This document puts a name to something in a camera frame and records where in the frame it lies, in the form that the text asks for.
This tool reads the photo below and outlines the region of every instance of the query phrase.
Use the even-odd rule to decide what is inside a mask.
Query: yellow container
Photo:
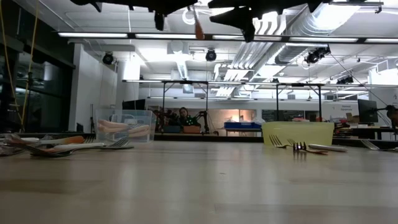
[[[308,144],[331,146],[333,140],[333,123],[324,122],[291,122],[276,121],[262,125],[264,144],[271,146],[270,135],[276,135],[282,144],[288,144],[288,139]]]

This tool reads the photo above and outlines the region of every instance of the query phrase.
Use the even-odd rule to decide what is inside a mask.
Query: screen
[[[358,100],[359,122],[361,123],[377,123],[377,103],[370,100]]]
[[[124,101],[122,107],[124,110],[145,110],[145,99]]]

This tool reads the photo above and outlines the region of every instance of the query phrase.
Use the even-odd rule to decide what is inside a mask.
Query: wooden table surface
[[[1,224],[397,223],[398,154],[153,142],[0,158]]]

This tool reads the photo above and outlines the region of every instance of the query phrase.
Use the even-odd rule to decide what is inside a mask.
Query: person
[[[398,126],[398,110],[392,105],[388,105],[386,110],[387,117],[391,120],[392,128],[395,129]]]
[[[180,112],[179,120],[182,126],[191,126],[191,125],[200,126],[196,118],[192,118],[185,107],[181,107],[179,112]]]

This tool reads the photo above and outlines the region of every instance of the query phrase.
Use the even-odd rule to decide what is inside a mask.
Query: clear plastic container
[[[96,110],[96,138],[105,144],[129,140],[129,144],[154,140],[156,116],[149,110]]]
[[[331,146],[334,129],[334,123],[274,121],[262,124],[262,135],[268,146],[272,145],[270,135],[277,136],[282,144],[288,144],[288,139],[292,139],[306,145]]]

